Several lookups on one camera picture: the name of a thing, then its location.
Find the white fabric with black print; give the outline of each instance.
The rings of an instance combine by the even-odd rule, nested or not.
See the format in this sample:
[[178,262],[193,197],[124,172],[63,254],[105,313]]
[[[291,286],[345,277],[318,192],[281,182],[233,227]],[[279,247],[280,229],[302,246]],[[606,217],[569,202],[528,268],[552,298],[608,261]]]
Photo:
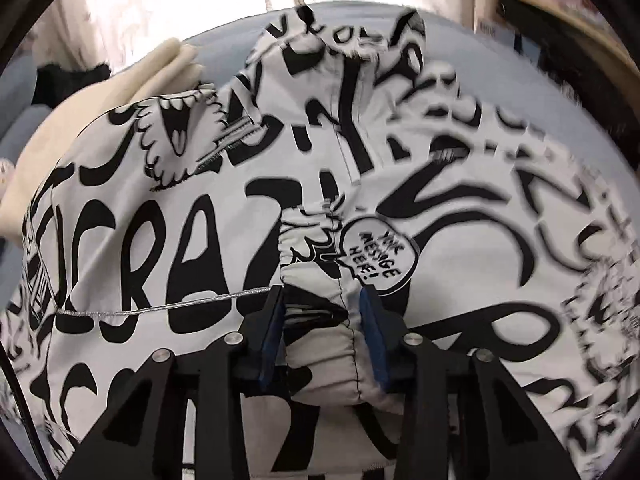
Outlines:
[[[285,282],[286,388],[243,401],[254,478],[390,478],[402,402],[354,295],[442,348],[489,348],[587,480],[638,419],[639,257],[616,192],[533,124],[460,93],[407,11],[388,38],[303,7],[220,90],[96,119],[31,202],[0,314],[60,471],[157,348],[205,348]],[[0,383],[0,406],[17,417]],[[188,413],[185,475],[193,462]]]

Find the wooden shelf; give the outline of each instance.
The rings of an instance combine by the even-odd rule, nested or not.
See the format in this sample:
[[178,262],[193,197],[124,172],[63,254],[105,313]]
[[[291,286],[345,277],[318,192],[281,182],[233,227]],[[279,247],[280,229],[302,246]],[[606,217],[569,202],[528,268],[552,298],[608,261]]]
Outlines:
[[610,37],[606,32],[602,30],[598,30],[596,27],[591,25],[591,23],[586,20],[581,19],[579,16],[571,14],[566,10],[563,10],[558,4],[553,3],[549,0],[519,0],[525,4],[536,7],[544,12],[551,14],[552,16],[562,20],[563,22],[571,25],[573,28],[577,29],[579,32],[588,36],[592,40],[598,42],[603,47],[605,47],[610,53],[612,53],[615,57],[617,57],[621,62],[623,62],[632,72],[634,72],[637,76],[640,76],[640,71],[638,67],[633,62],[629,54],[626,50],[620,46],[612,37]]

